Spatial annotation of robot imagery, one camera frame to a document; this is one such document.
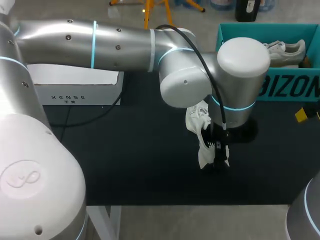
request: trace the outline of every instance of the black cable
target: black cable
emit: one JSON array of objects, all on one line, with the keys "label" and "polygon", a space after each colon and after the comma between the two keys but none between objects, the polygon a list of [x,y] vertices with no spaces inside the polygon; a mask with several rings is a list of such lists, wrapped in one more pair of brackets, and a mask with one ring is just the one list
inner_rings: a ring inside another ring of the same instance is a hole
[{"label": "black cable", "polygon": [[172,30],[176,31],[178,34],[180,34],[184,38],[184,40],[186,40],[186,42],[190,45],[190,47],[194,50],[195,54],[199,58],[200,62],[202,63],[202,65],[204,67],[204,70],[205,70],[206,74],[209,77],[211,85],[212,85],[212,87],[213,87],[213,89],[215,91],[216,97],[218,98],[217,100],[218,100],[219,105],[220,105],[221,118],[222,118],[222,128],[223,128],[223,130],[226,130],[225,128],[226,128],[227,122],[226,122],[226,113],[225,113],[224,104],[223,104],[223,101],[222,101],[222,98],[221,98],[217,83],[216,83],[214,77],[212,76],[212,74],[211,74],[211,72],[210,72],[210,70],[209,70],[204,58],[201,55],[201,53],[199,52],[197,47],[194,45],[194,43],[182,31],[180,31],[175,26],[171,26],[169,24],[163,24],[163,25],[158,26],[156,29],[163,29],[163,28],[172,29]]},{"label": "black cable", "polygon": [[61,133],[61,137],[60,137],[60,143],[62,143],[62,139],[64,138],[64,135],[65,135],[66,125],[67,125],[67,121],[68,121],[68,118],[69,118],[69,115],[70,115],[70,111],[71,111],[71,106],[69,107],[68,112],[66,114],[65,122],[64,122],[62,133]]},{"label": "black cable", "polygon": [[95,118],[92,118],[88,121],[83,121],[83,122],[79,122],[79,123],[75,123],[75,124],[69,124],[69,125],[66,125],[66,124],[54,124],[54,123],[50,123],[51,127],[57,127],[57,128],[74,128],[74,127],[80,127],[80,126],[83,126],[83,125],[87,125],[87,124],[90,124],[102,117],[104,117],[105,115],[107,115],[108,113],[110,113],[110,111],[115,107],[115,105],[117,104],[117,102],[119,102],[120,98],[123,96],[124,94],[124,90],[122,90],[119,94],[119,96],[116,98],[116,100],[114,101],[114,103],[112,103],[112,105],[110,106],[110,108],[108,108],[108,110],[106,110],[104,113],[102,113],[101,115],[99,116],[96,116]]}]

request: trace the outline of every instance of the black mat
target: black mat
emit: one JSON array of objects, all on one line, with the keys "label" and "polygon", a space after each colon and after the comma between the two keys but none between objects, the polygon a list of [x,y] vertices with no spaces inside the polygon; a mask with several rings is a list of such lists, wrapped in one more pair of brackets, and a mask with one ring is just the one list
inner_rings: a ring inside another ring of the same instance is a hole
[{"label": "black mat", "polygon": [[[320,169],[320,123],[297,124],[301,103],[257,102],[256,140],[230,146],[228,173],[212,174],[200,170],[186,110],[162,101],[157,75],[126,73],[126,86],[109,115],[64,132],[62,143],[85,176],[88,205],[290,204]],[[106,109],[74,106],[67,123]]]}]

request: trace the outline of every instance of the screw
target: screw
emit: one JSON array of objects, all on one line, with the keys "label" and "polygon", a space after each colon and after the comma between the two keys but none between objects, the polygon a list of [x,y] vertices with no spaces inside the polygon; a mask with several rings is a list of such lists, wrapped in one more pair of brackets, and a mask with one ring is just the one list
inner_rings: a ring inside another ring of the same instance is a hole
[{"label": "screw", "polygon": [[22,85],[25,86],[26,88],[29,87],[28,83],[26,83],[25,81],[22,82]]}]

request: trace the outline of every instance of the blue led ring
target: blue led ring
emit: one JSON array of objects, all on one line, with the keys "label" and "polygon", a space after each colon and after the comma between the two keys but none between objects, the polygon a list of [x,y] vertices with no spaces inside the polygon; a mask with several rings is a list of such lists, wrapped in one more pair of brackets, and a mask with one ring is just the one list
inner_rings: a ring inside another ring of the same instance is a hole
[{"label": "blue led ring", "polygon": [[[214,96],[211,95],[211,97],[212,97],[213,101],[214,101],[218,106],[220,106],[220,103],[214,98]],[[253,105],[255,105],[255,103],[256,103],[256,102],[252,103],[252,104],[249,105],[249,106],[243,107],[243,108],[231,108],[231,107],[227,107],[227,106],[223,106],[223,108],[226,109],[226,110],[230,110],[230,111],[244,111],[244,110],[247,110],[247,109],[251,108]]]}]

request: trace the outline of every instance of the table leg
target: table leg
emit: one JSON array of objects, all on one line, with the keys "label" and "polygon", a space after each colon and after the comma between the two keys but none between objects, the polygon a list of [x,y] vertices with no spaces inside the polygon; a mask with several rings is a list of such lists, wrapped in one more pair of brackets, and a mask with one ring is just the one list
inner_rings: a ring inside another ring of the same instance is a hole
[{"label": "table leg", "polygon": [[86,211],[101,240],[119,239],[121,206],[111,206],[110,218],[105,206],[87,206]]}]

